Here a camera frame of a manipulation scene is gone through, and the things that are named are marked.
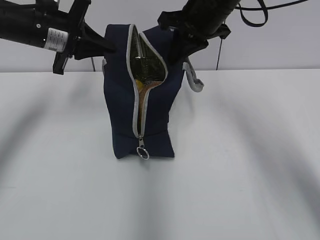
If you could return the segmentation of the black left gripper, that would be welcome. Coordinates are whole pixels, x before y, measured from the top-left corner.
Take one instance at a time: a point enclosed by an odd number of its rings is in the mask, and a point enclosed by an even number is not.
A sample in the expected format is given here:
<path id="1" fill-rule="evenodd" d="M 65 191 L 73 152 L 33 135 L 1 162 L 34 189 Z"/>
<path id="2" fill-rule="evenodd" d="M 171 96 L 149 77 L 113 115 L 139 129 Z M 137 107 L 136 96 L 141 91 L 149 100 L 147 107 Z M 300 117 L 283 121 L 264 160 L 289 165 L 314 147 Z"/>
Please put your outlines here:
<path id="1" fill-rule="evenodd" d="M 33 8 L 32 45 L 56 52 L 52 72 L 62 75 L 69 58 L 103 57 L 116 46 L 95 32 L 86 22 L 91 2 L 73 1 L 69 12 L 59 10 L 58 0 L 37 0 Z"/>

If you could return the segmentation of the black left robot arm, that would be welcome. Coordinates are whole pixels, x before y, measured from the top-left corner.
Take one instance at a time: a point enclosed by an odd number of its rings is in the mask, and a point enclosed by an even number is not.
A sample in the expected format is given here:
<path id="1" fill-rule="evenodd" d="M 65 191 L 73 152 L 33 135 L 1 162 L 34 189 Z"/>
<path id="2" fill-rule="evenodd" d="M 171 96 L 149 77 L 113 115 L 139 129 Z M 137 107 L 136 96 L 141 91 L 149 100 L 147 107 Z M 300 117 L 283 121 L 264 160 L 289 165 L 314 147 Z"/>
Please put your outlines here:
<path id="1" fill-rule="evenodd" d="M 0 2 L 1 39 L 55 52 L 52 71 L 63 75 L 68 59 L 82 60 L 114 53 L 116 46 L 86 22 L 89 0 L 75 0 L 69 12 L 59 10 L 58 0 L 34 4 Z"/>

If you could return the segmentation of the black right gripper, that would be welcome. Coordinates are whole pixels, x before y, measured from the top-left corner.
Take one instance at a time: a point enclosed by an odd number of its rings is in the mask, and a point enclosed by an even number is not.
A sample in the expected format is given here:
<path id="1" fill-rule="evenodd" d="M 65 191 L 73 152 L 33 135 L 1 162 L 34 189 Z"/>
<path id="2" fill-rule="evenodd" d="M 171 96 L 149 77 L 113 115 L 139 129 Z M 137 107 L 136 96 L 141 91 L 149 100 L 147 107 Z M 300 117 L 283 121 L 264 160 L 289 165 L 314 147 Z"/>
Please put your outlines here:
<path id="1" fill-rule="evenodd" d="M 188 0 L 182 10 L 163 11 L 157 22 L 171 34 L 166 57 L 169 65 L 208 47 L 209 39 L 227 38 L 231 33 L 224 23 L 231 14 L 231 0 Z"/>

